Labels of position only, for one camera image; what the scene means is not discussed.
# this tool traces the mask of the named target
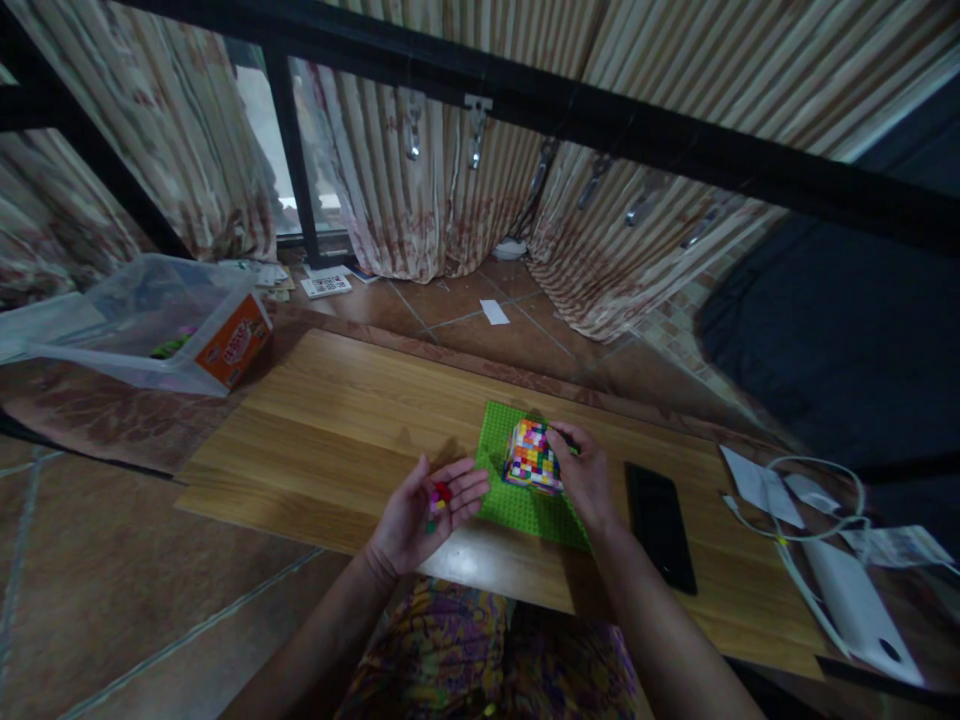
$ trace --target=green baseplate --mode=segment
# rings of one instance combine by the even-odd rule
[[[483,499],[483,509],[477,517],[590,552],[583,525],[564,493],[551,497],[503,481],[507,443],[513,428],[523,418],[547,422],[546,418],[533,413],[487,402],[477,442],[477,468],[490,471],[490,492]]]

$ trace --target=charging cable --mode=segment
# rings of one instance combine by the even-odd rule
[[[783,457],[776,458],[767,464],[764,468],[764,471],[773,472],[774,468],[777,467],[782,462],[787,460],[801,460],[805,462],[815,462],[822,465],[829,465],[830,467],[836,468],[837,470],[842,470],[847,473],[851,478],[853,478],[853,483],[857,488],[857,507],[853,512],[853,515],[849,517],[842,518],[836,525],[834,525],[829,530],[818,533],[817,535],[784,535],[783,528],[780,526],[780,519],[776,516],[775,513],[770,512],[770,517],[773,518],[773,526],[775,532],[767,532],[766,530],[761,530],[752,523],[747,522],[743,515],[740,514],[740,508],[737,507],[737,501],[732,495],[724,495],[723,501],[727,504],[727,507],[730,508],[730,511],[734,516],[743,523],[745,526],[753,530],[753,532],[758,535],[763,535],[764,537],[769,537],[777,540],[782,546],[786,542],[811,542],[813,540],[826,540],[827,538],[833,537],[838,534],[841,530],[846,527],[853,525],[854,523],[863,523],[864,533],[863,533],[863,548],[859,554],[859,560],[862,565],[869,564],[870,561],[870,529],[873,527],[873,522],[870,518],[864,516],[863,509],[867,504],[867,494],[863,489],[863,483],[860,481],[860,478],[857,477],[857,474],[843,465],[840,465],[829,460],[821,460],[820,458],[808,457],[806,455],[784,455]],[[770,507],[770,481],[764,478],[763,482],[763,501],[767,508]]]
[[[854,514],[845,517],[839,520],[839,522],[834,525],[829,530],[818,533],[816,535],[784,535],[783,528],[780,526],[780,519],[776,516],[775,513],[769,511],[770,505],[770,483],[771,481],[766,477],[767,472],[774,472],[774,468],[777,467],[782,462],[787,460],[800,460],[806,462],[816,462],[823,465],[829,465],[831,467],[837,468],[847,473],[850,477],[853,478],[854,485],[857,488],[857,507],[854,511]],[[870,556],[870,529],[872,528],[873,523],[870,518],[863,515],[864,507],[867,503],[866,492],[863,489],[863,483],[860,481],[860,478],[857,477],[857,474],[850,470],[849,468],[844,467],[843,465],[838,465],[835,462],[830,462],[829,460],[821,460],[820,458],[807,457],[805,455],[785,455],[783,457],[776,458],[772,462],[768,463],[766,468],[764,468],[764,481],[763,481],[763,503],[768,508],[770,517],[773,518],[774,532],[767,532],[766,530],[761,530],[758,527],[755,527],[753,524],[747,522],[743,516],[740,514],[740,509],[737,507],[736,499],[731,495],[724,495],[723,501],[726,503],[727,507],[730,508],[730,511],[734,516],[748,527],[753,532],[758,535],[763,535],[764,537],[773,538],[777,541],[777,554],[780,556],[780,560],[783,562],[784,567],[787,568],[787,573],[790,575],[790,578],[793,580],[794,584],[800,590],[800,596],[803,598],[803,601],[807,604],[807,607],[810,608],[810,612],[813,613],[813,616],[816,618],[817,622],[820,624],[820,627],[823,628],[823,631],[827,634],[827,637],[830,638],[831,642],[837,646],[837,649],[843,653],[843,656],[848,660],[851,659],[850,650],[847,647],[847,644],[843,641],[843,638],[840,637],[840,634],[837,632],[836,628],[833,626],[833,623],[827,618],[826,614],[823,612],[823,609],[820,607],[819,599],[814,595],[813,590],[810,589],[810,586],[807,585],[806,580],[803,579],[803,576],[800,574],[800,570],[797,568],[796,563],[793,561],[793,557],[790,555],[790,551],[787,549],[787,545],[791,542],[811,542],[813,540],[824,540],[829,537],[833,537],[845,527],[852,525],[857,522],[863,523],[864,527],[864,545],[863,549],[860,552],[860,562],[863,565],[867,565]]]

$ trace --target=colorful lego cube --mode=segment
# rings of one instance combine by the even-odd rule
[[[547,444],[546,431],[544,423],[527,418],[517,424],[507,446],[504,482],[547,495],[556,495],[563,490],[560,464]]]

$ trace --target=wrist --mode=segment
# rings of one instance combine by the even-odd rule
[[[623,532],[630,534],[630,528],[627,521],[620,517],[620,513],[616,510],[611,510],[609,513],[600,516],[587,527],[587,535],[593,545],[610,542]]]
[[[373,543],[368,542],[360,551],[364,569],[373,578],[377,588],[389,594],[400,580],[393,563]]]

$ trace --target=clear plastic box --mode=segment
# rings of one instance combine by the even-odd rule
[[[222,397],[272,331],[256,282],[236,268],[141,255],[57,314],[26,349],[136,387]],[[150,357],[194,328],[171,358]]]

